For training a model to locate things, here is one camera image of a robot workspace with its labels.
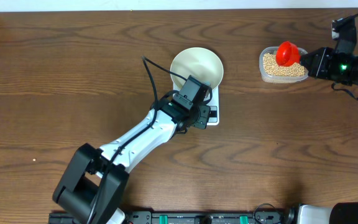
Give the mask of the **red measuring scoop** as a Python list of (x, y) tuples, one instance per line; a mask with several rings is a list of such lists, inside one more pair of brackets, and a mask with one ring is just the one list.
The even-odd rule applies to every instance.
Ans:
[(278, 47), (275, 59), (276, 63), (283, 67), (290, 67), (294, 63), (300, 63), (299, 48), (295, 44), (286, 41)]

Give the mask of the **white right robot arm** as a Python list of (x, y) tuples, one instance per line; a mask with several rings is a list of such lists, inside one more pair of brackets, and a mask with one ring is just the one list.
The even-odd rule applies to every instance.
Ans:
[[(358, 86), (358, 56), (353, 51), (357, 44), (355, 17), (334, 20), (331, 24), (335, 48), (323, 47), (301, 56), (308, 76), (329, 80), (333, 85)], [(358, 202), (337, 203), (332, 208), (301, 205), (297, 223), (358, 223)]]

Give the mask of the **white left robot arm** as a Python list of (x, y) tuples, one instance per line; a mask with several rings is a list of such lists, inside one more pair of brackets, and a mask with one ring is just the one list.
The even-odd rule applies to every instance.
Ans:
[(119, 208), (134, 167), (159, 145), (192, 126), (204, 129), (210, 107), (176, 94), (161, 99), (147, 116), (120, 138), (74, 153), (52, 199), (80, 223), (122, 223)]

